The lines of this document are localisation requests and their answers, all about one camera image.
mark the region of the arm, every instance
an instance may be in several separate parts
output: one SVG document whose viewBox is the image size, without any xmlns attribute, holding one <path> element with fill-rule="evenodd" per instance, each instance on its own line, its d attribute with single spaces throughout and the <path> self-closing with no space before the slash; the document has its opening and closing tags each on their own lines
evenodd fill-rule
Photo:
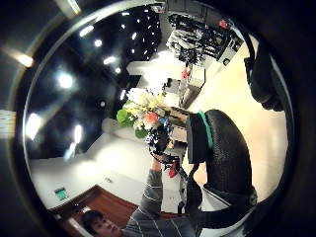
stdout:
<svg viewBox="0 0 316 237">
<path fill-rule="evenodd" d="M 163 184 L 161 180 L 161 164 L 154 158 L 151 161 L 149 175 L 147 177 L 146 187 L 140 206 L 132 214 L 135 220 L 159 219 L 161 203 L 163 198 Z"/>
</svg>

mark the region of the green strap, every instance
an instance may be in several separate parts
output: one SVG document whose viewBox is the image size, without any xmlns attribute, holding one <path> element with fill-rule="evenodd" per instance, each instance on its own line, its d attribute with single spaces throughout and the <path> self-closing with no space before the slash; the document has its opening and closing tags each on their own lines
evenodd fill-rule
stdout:
<svg viewBox="0 0 316 237">
<path fill-rule="evenodd" d="M 211 149 L 213 147 L 213 139 L 211 137 L 210 126 L 208 125 L 208 122 L 206 120 L 206 116 L 205 116 L 203 111 L 198 111 L 197 114 L 200 115 L 201 119 L 203 120 L 206 134 L 207 134 L 208 148 Z"/>
</svg>

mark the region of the green leaves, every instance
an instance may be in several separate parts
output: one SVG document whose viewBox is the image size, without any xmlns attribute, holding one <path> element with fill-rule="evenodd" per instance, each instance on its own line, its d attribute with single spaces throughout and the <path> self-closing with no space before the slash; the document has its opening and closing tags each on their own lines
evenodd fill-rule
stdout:
<svg viewBox="0 0 316 237">
<path fill-rule="evenodd" d="M 125 121 L 126 119 L 128 119 L 127 115 L 128 115 L 128 112 L 125 109 L 119 110 L 117 113 L 117 121 L 118 122 Z"/>
<path fill-rule="evenodd" d="M 121 109 L 117 113 L 117 121 L 119 127 L 133 126 L 135 119 L 132 118 L 131 113 L 128 113 L 125 109 Z"/>
<path fill-rule="evenodd" d="M 146 131 L 144 128 L 142 128 L 141 130 L 139 129 L 135 130 L 135 136 L 139 139 L 144 138 L 147 134 L 148 134 L 148 131 Z"/>
<path fill-rule="evenodd" d="M 133 126 L 135 121 L 137 120 L 136 117 L 134 117 L 131 113 L 127 112 L 124 108 L 124 106 L 132 103 L 132 101 L 126 101 L 126 103 L 123 105 L 122 109 L 117 112 L 117 121 L 119 127 L 129 127 Z M 147 135 L 148 131 L 145 130 L 144 127 L 141 129 L 135 130 L 135 136 L 137 138 L 144 138 Z"/>
</svg>

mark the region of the dark hair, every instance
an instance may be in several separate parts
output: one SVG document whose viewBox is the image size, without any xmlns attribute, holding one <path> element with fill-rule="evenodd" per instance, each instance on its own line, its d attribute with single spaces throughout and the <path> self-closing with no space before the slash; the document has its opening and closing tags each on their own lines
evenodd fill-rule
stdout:
<svg viewBox="0 0 316 237">
<path fill-rule="evenodd" d="M 96 219 L 102 219 L 103 215 L 98 210 L 88 210 L 81 215 L 81 222 L 83 227 L 92 235 L 97 234 L 96 231 L 91 227 L 92 223 Z"/>
</svg>

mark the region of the pink flower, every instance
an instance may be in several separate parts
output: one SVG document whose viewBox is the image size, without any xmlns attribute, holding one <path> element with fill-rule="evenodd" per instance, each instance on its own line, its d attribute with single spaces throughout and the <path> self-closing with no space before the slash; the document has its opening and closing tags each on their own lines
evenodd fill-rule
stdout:
<svg viewBox="0 0 316 237">
<path fill-rule="evenodd" d="M 145 125 L 145 129 L 149 129 L 151 128 L 156 122 L 157 122 L 158 118 L 156 113 L 153 112 L 147 112 L 144 115 L 144 125 Z"/>
</svg>

